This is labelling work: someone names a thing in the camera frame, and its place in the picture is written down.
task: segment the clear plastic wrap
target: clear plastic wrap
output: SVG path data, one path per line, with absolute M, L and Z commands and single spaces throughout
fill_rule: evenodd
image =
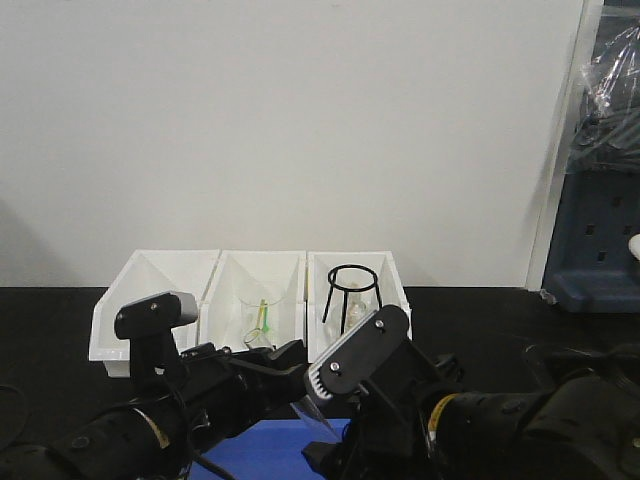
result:
M 640 8 L 605 7 L 568 172 L 640 172 Z

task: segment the glass object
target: glass object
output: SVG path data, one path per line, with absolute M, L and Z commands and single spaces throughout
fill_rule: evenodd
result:
M 245 345 L 249 346 L 247 341 L 252 344 L 268 342 L 271 346 L 277 344 L 278 304 L 284 294 L 280 285 L 274 282 L 250 278 L 241 283 L 237 296 L 241 305 L 241 334 Z
M 324 443 L 338 443 L 341 441 L 341 436 L 331 426 L 318 406 L 313 403 L 309 395 L 305 395 L 299 401 L 291 403 L 291 408 L 311 430 L 314 441 Z
M 338 280 L 338 274 L 342 274 L 342 282 Z M 353 277 L 360 278 L 361 282 L 354 282 Z M 378 286 L 378 275 L 364 265 L 347 264 L 338 265 L 331 269 L 327 275 L 329 282 L 329 294 L 322 316 L 323 332 L 328 344 L 333 343 L 347 330 L 361 320 L 369 310 L 363 301 L 361 294 L 369 290 L 375 290 L 378 308 L 382 308 L 382 298 Z M 342 302 L 333 297 L 334 289 L 342 292 Z
M 254 348 L 271 348 L 273 349 L 273 344 L 267 338 L 267 335 L 259 328 L 254 328 L 249 330 L 249 332 L 242 339 L 244 344 L 247 346 L 249 350 L 253 350 Z

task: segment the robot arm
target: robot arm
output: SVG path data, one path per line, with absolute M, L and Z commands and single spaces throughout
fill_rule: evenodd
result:
M 455 358 L 424 356 L 397 307 L 361 320 L 308 368 L 300 341 L 178 354 L 171 328 L 193 321 L 193 306 L 167 293 L 124 307 L 116 332 L 131 342 L 137 398 L 49 448 L 0 452 L 0 480 L 179 478 L 201 452 L 307 392 L 354 405 L 341 443 L 303 451 L 328 480 L 640 479 L 634 348 L 530 349 L 540 391 L 466 392 Z
M 636 348 L 530 348 L 540 391 L 465 392 L 455 362 L 431 363 L 407 329 L 402 310 L 386 306 L 309 369 L 317 401 L 358 402 L 344 442 L 304 451 L 325 478 L 640 478 Z

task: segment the white storage tray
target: white storage tray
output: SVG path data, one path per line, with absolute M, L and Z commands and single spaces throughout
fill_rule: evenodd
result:
M 116 314 L 126 304 L 176 290 L 201 305 L 219 250 L 136 250 L 93 311 L 89 360 L 101 361 L 110 377 L 129 376 L 129 342 L 113 331 Z M 173 330 L 178 350 L 196 345 L 197 324 Z
M 247 349 L 242 341 L 247 322 L 240 302 L 247 282 L 276 285 L 284 294 L 271 311 L 277 324 L 271 325 L 269 340 L 276 347 L 305 340 L 305 264 L 304 251 L 223 251 L 201 308 L 198 343 Z
M 307 283 L 307 348 L 309 362 L 314 362 L 333 342 L 327 333 L 322 317 L 329 295 L 329 271 L 338 265 L 357 264 L 370 268 L 378 276 L 380 297 L 383 305 L 397 305 L 411 320 L 411 308 L 402 289 L 400 276 L 391 252 L 309 252 Z M 340 283 L 353 282 L 362 288 L 371 283 L 371 275 L 361 270 L 342 270 Z M 360 294 L 369 309 L 378 309 L 375 289 Z M 343 293 L 334 289 L 330 312 L 339 309 Z M 411 338 L 411 326 L 408 336 Z

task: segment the blue object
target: blue object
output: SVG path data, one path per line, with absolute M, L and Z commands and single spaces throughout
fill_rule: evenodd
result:
M 332 419 L 338 433 L 349 419 Z M 318 480 L 302 456 L 302 449 L 315 440 L 302 420 L 262 420 L 246 432 L 230 438 L 205 457 L 220 465 L 237 480 Z M 190 480 L 216 480 L 218 477 L 194 463 Z
M 627 246 L 638 232 L 640 175 L 567 175 L 542 288 L 569 312 L 640 312 L 640 264 Z

